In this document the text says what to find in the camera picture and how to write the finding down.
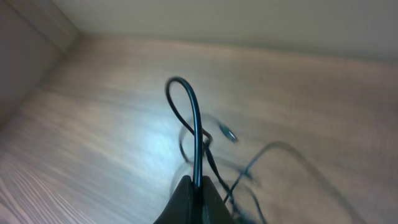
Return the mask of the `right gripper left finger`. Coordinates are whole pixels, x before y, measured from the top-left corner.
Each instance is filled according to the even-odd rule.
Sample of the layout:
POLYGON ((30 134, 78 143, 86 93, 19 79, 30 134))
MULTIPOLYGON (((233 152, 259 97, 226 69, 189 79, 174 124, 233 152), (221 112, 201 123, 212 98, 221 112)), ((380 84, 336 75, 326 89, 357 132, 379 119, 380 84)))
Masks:
POLYGON ((193 184, 191 177, 185 175, 154 224, 192 224, 195 220, 193 184))

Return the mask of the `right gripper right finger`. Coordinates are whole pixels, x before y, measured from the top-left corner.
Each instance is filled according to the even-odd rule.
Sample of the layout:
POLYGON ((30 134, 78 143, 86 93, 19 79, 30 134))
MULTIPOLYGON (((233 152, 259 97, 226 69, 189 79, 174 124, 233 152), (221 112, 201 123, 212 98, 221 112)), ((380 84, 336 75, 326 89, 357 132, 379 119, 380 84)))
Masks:
POLYGON ((235 224, 229 210, 208 176, 203 176, 202 224, 235 224))

